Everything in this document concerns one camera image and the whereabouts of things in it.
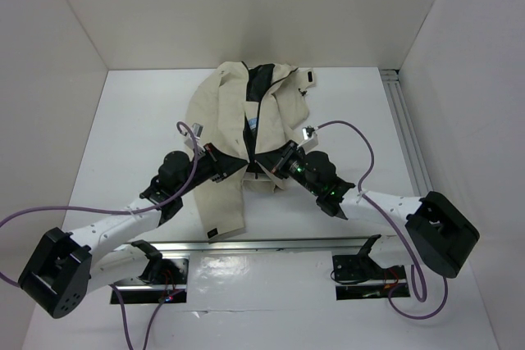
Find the cream jacket with black zipper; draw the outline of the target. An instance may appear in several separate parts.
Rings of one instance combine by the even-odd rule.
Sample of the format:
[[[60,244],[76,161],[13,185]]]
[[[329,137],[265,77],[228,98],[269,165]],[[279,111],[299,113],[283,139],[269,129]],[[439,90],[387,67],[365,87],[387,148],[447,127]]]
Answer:
[[[194,190],[208,239],[241,231],[244,191],[273,193],[285,183],[257,166],[255,157],[302,141],[299,125],[309,115],[306,93],[316,83],[313,70],[287,64],[249,68],[227,61],[202,82],[189,101],[185,120],[203,127],[202,144],[244,164],[220,183],[207,181]]]

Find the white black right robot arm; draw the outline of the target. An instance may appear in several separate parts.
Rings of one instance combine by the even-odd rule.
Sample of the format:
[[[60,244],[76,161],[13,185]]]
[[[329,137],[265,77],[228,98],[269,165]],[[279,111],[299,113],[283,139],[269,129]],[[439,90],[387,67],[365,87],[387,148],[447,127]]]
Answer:
[[[480,238],[475,226],[442,193],[401,197],[360,192],[355,184],[336,174],[336,166],[326,153],[306,153],[293,141],[256,154],[255,161],[271,175],[291,178],[307,189],[328,216],[381,225],[394,222],[397,236],[405,237],[418,261],[447,279],[458,276]]]

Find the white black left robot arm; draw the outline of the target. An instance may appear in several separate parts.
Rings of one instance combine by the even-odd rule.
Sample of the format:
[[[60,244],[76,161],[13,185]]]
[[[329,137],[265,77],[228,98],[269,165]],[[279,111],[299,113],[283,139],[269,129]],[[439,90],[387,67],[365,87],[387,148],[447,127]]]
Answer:
[[[59,319],[88,293],[120,280],[160,284],[171,265],[139,235],[167,223],[183,207],[184,194],[207,180],[221,181],[247,163],[210,143],[195,157],[168,153],[150,185],[123,214],[69,232],[46,232],[18,279],[21,289]]]

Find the aluminium rail front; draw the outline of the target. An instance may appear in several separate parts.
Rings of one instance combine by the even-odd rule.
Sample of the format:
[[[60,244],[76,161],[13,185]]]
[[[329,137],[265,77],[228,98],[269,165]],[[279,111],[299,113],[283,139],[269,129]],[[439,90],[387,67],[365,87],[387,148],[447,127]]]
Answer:
[[[298,252],[313,250],[359,250],[369,237],[326,239],[227,240],[223,242],[153,242],[160,252]]]

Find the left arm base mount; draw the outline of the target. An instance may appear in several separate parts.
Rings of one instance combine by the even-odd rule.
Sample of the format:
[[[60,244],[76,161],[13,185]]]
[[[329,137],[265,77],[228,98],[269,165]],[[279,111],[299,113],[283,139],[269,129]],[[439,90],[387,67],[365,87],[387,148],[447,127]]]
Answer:
[[[130,245],[144,254],[146,266],[140,275],[114,284],[124,304],[186,303],[189,259],[164,257],[152,244],[143,240]]]

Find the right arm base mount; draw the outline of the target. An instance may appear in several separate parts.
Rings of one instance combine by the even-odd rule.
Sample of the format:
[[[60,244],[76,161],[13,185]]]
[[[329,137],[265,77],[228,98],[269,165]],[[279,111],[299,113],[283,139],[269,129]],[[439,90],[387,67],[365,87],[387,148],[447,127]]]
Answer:
[[[355,254],[332,256],[331,280],[336,285],[336,300],[408,298],[406,270],[402,266],[381,268],[369,254],[379,235],[374,235]]]

